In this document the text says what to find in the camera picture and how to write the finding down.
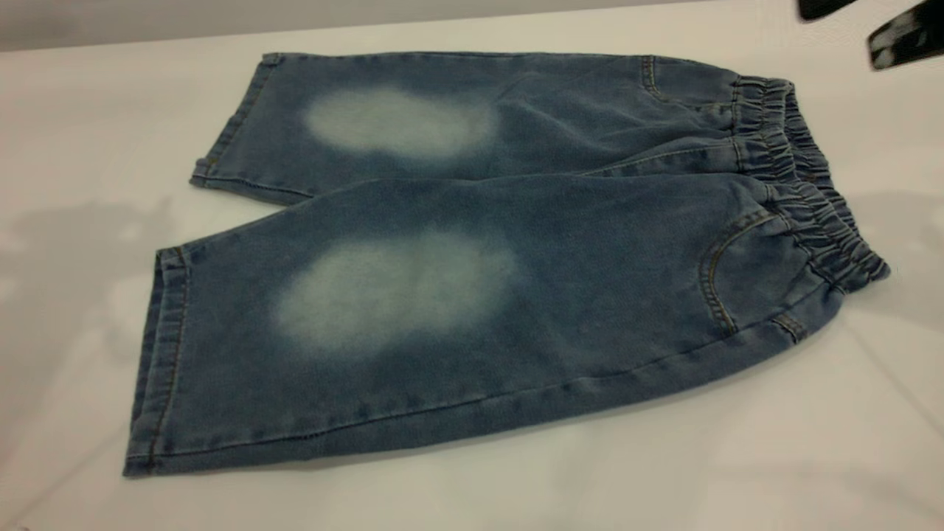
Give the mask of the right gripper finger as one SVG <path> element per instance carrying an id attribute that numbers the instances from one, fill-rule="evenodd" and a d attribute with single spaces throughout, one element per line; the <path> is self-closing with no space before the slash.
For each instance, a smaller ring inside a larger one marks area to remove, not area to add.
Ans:
<path id="1" fill-rule="evenodd" d="M 943 54 L 943 2 L 923 1 L 869 36 L 871 67 L 880 71 Z"/>
<path id="2" fill-rule="evenodd" d="M 817 21 L 854 2 L 856 0 L 799 0 L 799 17 L 803 21 Z"/>

